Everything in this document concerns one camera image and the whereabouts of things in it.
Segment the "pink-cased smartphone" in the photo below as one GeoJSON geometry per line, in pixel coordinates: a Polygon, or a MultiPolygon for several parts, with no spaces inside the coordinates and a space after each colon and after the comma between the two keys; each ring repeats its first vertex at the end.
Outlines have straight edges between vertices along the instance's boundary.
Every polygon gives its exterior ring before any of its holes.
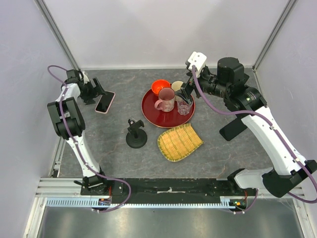
{"type": "Polygon", "coordinates": [[[114,98],[115,98],[114,92],[105,91],[101,95],[101,97],[100,97],[100,99],[95,107],[95,112],[100,113],[100,114],[107,114],[113,101],[114,101],[114,98]]]}

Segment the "black phone stand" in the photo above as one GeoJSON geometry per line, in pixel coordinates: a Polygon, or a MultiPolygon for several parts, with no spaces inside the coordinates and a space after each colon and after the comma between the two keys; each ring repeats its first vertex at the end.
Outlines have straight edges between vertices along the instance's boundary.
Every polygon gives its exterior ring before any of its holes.
{"type": "Polygon", "coordinates": [[[126,135],[126,143],[129,147],[133,149],[139,149],[147,143],[147,134],[141,129],[144,127],[142,120],[134,121],[132,119],[128,120],[129,127],[128,133],[126,135]]]}

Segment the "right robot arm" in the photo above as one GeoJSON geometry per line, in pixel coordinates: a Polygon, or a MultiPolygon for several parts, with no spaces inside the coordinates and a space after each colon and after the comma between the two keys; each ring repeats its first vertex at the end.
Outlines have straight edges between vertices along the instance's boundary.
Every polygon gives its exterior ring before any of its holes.
{"type": "Polygon", "coordinates": [[[238,169],[228,177],[227,189],[232,195],[247,188],[265,188],[281,198],[305,179],[316,186],[312,174],[317,170],[315,160],[307,160],[291,144],[273,118],[263,95],[246,83],[249,76],[237,58],[225,57],[217,62],[217,73],[206,66],[207,57],[193,52],[186,61],[189,80],[176,95],[186,103],[193,102],[192,92],[202,97],[207,105],[221,115],[237,118],[219,133],[230,141],[249,129],[268,154],[273,166],[267,169],[238,169]]]}

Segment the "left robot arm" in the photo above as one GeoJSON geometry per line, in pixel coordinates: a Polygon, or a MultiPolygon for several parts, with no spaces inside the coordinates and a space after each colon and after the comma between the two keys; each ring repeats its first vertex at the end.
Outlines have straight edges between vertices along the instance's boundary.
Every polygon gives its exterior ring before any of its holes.
{"type": "Polygon", "coordinates": [[[66,80],[58,79],[61,85],[60,96],[47,104],[48,112],[56,134],[72,148],[81,166],[82,195],[109,195],[111,185],[105,178],[99,163],[94,159],[85,138],[85,121],[77,104],[81,98],[84,104],[95,104],[95,98],[104,92],[97,78],[92,85],[85,72],[71,69],[66,71],[66,80]]]}

